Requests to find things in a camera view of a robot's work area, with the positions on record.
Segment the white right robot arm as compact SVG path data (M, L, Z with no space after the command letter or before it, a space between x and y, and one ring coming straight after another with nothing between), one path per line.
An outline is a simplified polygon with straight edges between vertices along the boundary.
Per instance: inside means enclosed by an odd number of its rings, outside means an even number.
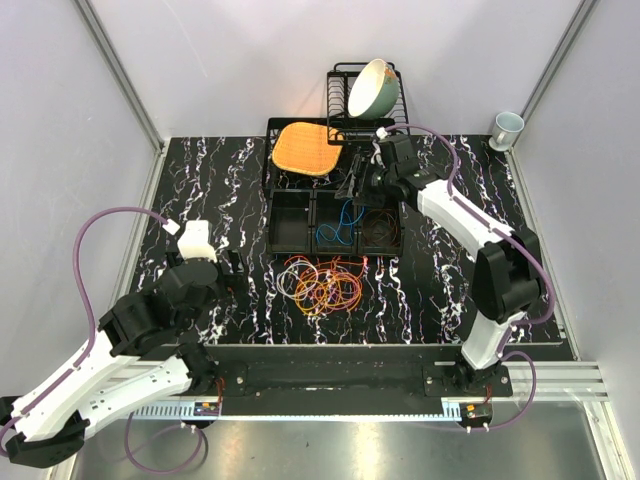
M451 180L415 158L386 165L357 159L338 195L366 206L376 200L403 202L443 227L474 257L470 297L477 313L449 376L463 395L480 394L496 375L511 331L542 295L536 234L493 219Z

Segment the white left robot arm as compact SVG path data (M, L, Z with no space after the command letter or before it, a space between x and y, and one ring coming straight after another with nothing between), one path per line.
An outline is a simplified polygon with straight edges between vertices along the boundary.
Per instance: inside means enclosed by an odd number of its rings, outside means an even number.
M163 397L220 392L224 381L205 347L179 345L148 373L115 387L114 374L178 339L200 315L247 288L245 262L229 266L180 259L153 284L121 297L99 320L94 340L23 396L1 399L1 454L11 463L46 469L76 454L86 440L124 414Z

